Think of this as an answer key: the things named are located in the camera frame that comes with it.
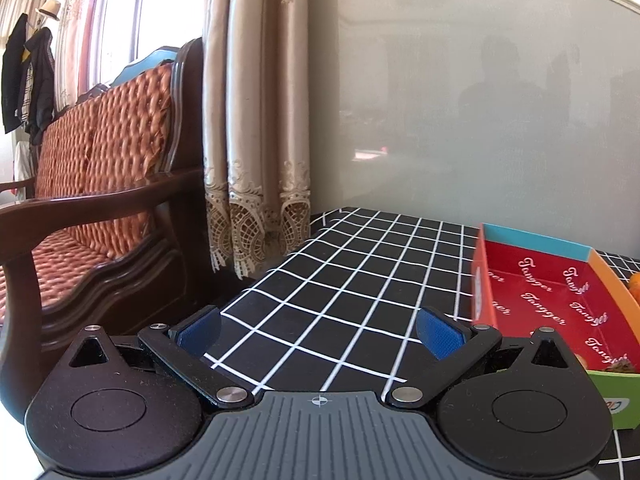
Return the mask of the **dark passion fruit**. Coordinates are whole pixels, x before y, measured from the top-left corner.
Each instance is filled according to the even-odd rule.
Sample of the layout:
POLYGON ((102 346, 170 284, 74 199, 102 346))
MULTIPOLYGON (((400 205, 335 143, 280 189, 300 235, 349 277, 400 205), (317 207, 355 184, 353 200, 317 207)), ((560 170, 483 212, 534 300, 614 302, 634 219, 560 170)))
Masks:
POLYGON ((605 368, 603 369, 607 373, 616 374, 636 374, 636 368, 631 359, 626 354, 619 356, 618 358, 603 360, 605 368))

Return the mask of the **red cardboard box tray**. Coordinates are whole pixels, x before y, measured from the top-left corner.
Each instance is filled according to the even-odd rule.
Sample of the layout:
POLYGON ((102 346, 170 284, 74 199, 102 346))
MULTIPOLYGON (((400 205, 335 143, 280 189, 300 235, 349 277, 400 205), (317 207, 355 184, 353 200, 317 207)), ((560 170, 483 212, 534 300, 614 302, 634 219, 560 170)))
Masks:
POLYGON ((639 305, 590 246, 480 226, 472 273, 472 319, 506 337, 556 330, 610 409, 616 429, 639 425, 639 305), (636 374, 607 373, 603 360, 626 354, 636 374))

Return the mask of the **small tangerine back right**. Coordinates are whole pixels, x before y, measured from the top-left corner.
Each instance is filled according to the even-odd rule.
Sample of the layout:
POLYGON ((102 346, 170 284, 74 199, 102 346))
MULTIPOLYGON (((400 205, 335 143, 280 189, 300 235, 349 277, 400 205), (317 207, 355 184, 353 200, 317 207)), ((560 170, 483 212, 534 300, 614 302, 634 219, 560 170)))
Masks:
POLYGON ((640 304, 640 273, 639 272, 631 274, 631 276, 628 278, 627 286, 631 296, 634 297, 634 300, 637 301, 637 304, 640 304))

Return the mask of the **wooden sofa orange cushions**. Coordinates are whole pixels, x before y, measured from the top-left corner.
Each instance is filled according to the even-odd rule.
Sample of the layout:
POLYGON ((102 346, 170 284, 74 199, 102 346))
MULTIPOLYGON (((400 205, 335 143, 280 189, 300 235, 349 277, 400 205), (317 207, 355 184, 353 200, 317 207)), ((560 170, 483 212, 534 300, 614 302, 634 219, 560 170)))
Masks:
POLYGON ((1 211, 1 402, 15 419, 86 326, 131 335, 206 303, 203 43, 47 128, 35 195, 1 211))

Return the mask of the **black white grid tablecloth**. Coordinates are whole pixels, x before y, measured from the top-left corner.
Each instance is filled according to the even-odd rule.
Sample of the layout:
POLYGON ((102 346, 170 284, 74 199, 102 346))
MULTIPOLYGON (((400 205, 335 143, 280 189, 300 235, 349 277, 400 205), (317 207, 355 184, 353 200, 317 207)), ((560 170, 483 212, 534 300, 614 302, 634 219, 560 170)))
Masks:
MULTIPOLYGON (((480 226, 344 207, 311 222, 311 239, 221 310, 221 334, 204 352, 216 372, 248 391, 308 390, 387 396, 430 354, 416 315, 432 309, 469 325, 480 226)), ((597 253, 620 280, 636 259, 597 253)), ((616 429, 598 468, 603 479, 639 474, 639 425, 616 429)))

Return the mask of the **beige lace curtain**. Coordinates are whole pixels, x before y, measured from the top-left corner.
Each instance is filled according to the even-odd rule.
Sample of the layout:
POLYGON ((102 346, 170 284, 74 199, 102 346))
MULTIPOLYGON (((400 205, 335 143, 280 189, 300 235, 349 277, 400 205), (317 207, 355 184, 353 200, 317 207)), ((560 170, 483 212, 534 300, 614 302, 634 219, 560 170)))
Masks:
POLYGON ((210 260, 252 278, 309 235, 308 0, 207 0, 203 48, 210 260))

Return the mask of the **dark jackets on rack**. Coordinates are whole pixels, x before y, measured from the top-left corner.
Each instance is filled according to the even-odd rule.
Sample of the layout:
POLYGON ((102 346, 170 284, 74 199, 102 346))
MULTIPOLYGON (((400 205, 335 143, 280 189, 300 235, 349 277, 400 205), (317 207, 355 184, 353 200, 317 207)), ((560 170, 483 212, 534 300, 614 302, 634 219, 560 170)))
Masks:
POLYGON ((2 55, 2 124, 6 133, 23 127, 30 144, 40 145, 55 116, 52 34, 40 27, 27 37, 27 29, 22 13, 2 55))

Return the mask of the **straw hat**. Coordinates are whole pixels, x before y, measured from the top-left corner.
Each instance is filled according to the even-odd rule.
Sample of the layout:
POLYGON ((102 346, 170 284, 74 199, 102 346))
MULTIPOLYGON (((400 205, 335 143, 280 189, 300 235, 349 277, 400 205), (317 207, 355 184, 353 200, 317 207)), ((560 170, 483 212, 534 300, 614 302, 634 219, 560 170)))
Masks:
POLYGON ((58 21, 60 18, 58 14, 61 12, 62 3, 58 0, 47 0, 38 9, 37 13, 45 18, 58 21))

